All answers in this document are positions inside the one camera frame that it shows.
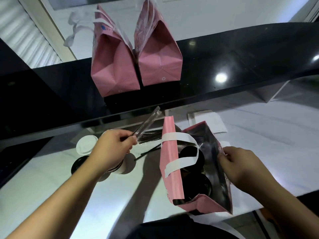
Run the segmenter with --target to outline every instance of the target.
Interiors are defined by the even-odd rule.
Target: white cup lid
[[[82,137],[76,146],[78,154],[85,156],[89,155],[92,152],[95,144],[97,143],[98,138],[94,135],[87,135]]]

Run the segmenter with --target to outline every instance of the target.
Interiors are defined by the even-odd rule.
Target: right hand
[[[256,197],[279,185],[261,160],[250,150],[224,147],[218,159],[229,180],[240,190]]]

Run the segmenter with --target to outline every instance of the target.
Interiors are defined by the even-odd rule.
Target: black glossy counter
[[[0,140],[80,123],[89,127],[319,74],[319,23],[267,24],[177,42],[181,81],[102,98],[91,59],[22,70],[0,80]],[[225,73],[227,80],[215,77]]]

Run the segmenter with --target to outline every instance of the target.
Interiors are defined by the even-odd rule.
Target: white wall
[[[183,40],[237,28],[254,25],[288,22],[309,0],[157,0],[168,26],[176,40]],[[67,19],[72,10],[94,9],[95,5],[50,10],[43,0],[62,35],[67,37],[72,28]],[[133,34],[139,13],[134,0],[103,3],[102,7],[116,21],[118,20],[134,45]],[[309,7],[295,17],[303,21]],[[79,33],[71,48],[78,59],[92,56],[93,35],[89,31]]]

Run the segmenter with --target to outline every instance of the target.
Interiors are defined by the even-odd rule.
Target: pink paper bag
[[[116,28],[100,5],[97,9],[102,13],[96,12],[95,18],[106,20],[110,26],[99,22],[94,24],[91,76],[96,87],[102,97],[139,90],[128,38]]]
[[[134,43],[144,86],[181,79],[183,57],[155,0],[142,0]]]
[[[205,127],[207,126],[206,122],[201,122],[199,124],[196,124],[192,127],[189,127],[185,130],[180,132],[175,132],[175,124],[174,124],[174,118],[171,117],[165,117],[164,119],[164,125],[163,125],[163,133],[162,133],[162,148],[161,148],[161,154],[160,154],[160,170],[162,173],[162,177],[164,180],[164,184],[167,190],[167,197],[169,201],[174,204],[178,205],[180,208],[190,212],[190,211],[199,211],[200,213],[213,213],[213,212],[225,212],[228,211],[229,213],[232,213],[232,202],[231,202],[231,194],[230,194],[230,183],[227,178],[225,178],[227,185],[225,185],[224,188],[219,188],[218,183],[214,183],[210,179],[210,181],[213,184],[213,194],[217,192],[217,190],[228,190],[226,192],[226,196],[223,199],[229,200],[228,203],[228,210],[223,208],[221,205],[219,205],[217,202],[215,202],[212,198],[208,197],[205,194],[198,194],[196,197],[194,197],[191,201],[183,202],[185,199],[184,197],[184,190],[183,190],[183,184],[182,184],[182,177],[181,177],[181,169],[193,165],[196,163],[197,158],[196,157],[188,157],[188,158],[178,158],[178,141],[184,141],[188,143],[195,143],[197,148],[200,150],[196,140],[196,136],[192,137],[190,134],[187,134],[189,131],[196,130],[196,127]],[[213,146],[217,146],[217,150],[219,152],[223,152],[219,142],[212,141]],[[206,170],[206,176],[210,177],[210,171],[216,171],[216,168],[209,169],[211,164],[215,164],[214,162],[209,163],[207,162],[207,158],[205,158],[205,165],[204,169]],[[219,175],[225,176],[223,171],[220,171]]]

